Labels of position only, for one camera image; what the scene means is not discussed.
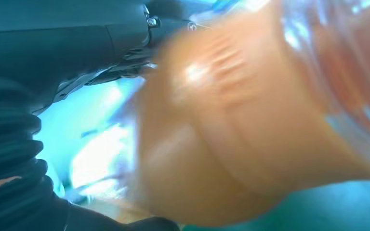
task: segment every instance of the orange bottle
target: orange bottle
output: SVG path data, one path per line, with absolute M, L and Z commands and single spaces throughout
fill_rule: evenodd
M 156 215 L 231 224 L 370 179 L 370 0 L 274 0 L 180 34 L 137 99 Z

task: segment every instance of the bright light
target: bright light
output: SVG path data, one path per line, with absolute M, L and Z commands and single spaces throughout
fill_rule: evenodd
M 257 12 L 263 8 L 270 0 L 245 0 L 245 7 L 252 11 Z
M 71 174 L 73 187 L 89 185 L 116 175 L 118 167 L 125 164 L 123 162 L 124 158 L 120 157 L 125 155 L 127 147 L 122 140 L 127 139 L 128 133 L 127 129 L 115 125 L 92 139 L 73 160 Z M 96 185 L 101 188 L 110 187 L 110 182 Z M 86 191 L 97 192 L 98 190 L 101 191 L 101 189 L 92 186 Z

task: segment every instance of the green surface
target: green surface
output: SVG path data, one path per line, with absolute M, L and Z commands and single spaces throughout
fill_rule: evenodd
M 257 220 L 184 231 L 370 231 L 370 182 L 348 182 L 289 196 Z

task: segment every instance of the metal bolt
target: metal bolt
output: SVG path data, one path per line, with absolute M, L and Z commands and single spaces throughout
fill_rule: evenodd
M 198 29 L 197 24 L 194 22 L 188 23 L 188 30 L 190 31 L 196 31 Z
M 148 23 L 148 26 L 150 27 L 158 26 L 158 21 L 155 18 L 148 18 L 147 23 Z

